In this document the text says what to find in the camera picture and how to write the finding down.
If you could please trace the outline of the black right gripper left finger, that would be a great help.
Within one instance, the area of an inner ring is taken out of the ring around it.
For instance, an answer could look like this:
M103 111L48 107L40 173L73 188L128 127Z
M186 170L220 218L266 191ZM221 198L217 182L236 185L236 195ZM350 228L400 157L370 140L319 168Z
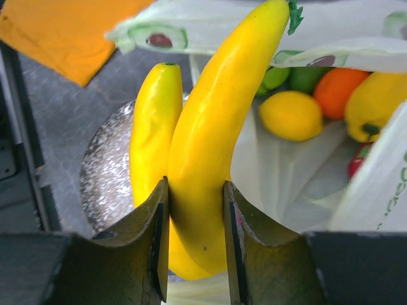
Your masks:
M160 304L167 298L169 185L89 240L65 235L48 304Z

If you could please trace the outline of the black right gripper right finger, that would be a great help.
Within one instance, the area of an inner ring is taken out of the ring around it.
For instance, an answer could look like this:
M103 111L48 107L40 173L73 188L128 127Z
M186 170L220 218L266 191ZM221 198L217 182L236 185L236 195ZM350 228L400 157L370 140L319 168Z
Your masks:
M306 238L249 203L230 181L223 220L231 304L324 304Z

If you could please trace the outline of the translucent green plastic bag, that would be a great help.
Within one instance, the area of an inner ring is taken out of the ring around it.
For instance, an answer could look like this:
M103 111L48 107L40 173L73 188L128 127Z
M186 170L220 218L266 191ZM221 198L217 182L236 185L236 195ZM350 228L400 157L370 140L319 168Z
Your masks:
M130 181L169 181L168 304L406 303L406 2L155 1L105 37L188 53L137 96Z

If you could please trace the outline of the yellow fake banana bunch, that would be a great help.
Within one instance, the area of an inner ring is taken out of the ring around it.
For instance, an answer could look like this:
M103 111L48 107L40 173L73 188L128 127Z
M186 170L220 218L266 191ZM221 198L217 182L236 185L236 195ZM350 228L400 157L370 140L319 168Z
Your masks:
M135 101L130 183L135 207L169 183L169 268L184 280L226 269L223 186L252 100L285 32L301 22L295 1L265 1L226 37L187 101L181 70L155 65Z

